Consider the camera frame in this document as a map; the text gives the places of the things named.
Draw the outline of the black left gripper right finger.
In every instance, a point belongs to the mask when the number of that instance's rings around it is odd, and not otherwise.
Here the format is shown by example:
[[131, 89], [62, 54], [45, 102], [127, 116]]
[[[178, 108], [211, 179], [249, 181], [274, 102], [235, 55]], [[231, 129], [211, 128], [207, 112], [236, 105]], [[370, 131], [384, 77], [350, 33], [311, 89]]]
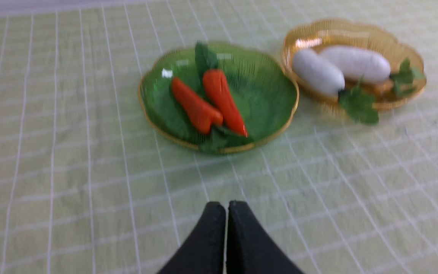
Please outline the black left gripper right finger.
[[227, 225], [228, 274], [302, 274], [273, 241], [245, 201], [230, 201]]

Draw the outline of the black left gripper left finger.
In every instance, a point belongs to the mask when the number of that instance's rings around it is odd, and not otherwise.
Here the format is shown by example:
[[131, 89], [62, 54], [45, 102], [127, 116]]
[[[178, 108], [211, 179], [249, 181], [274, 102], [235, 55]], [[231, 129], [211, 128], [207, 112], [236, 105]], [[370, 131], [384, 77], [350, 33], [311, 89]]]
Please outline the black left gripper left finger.
[[222, 274], [226, 210], [217, 201], [210, 201], [184, 243], [159, 274]]

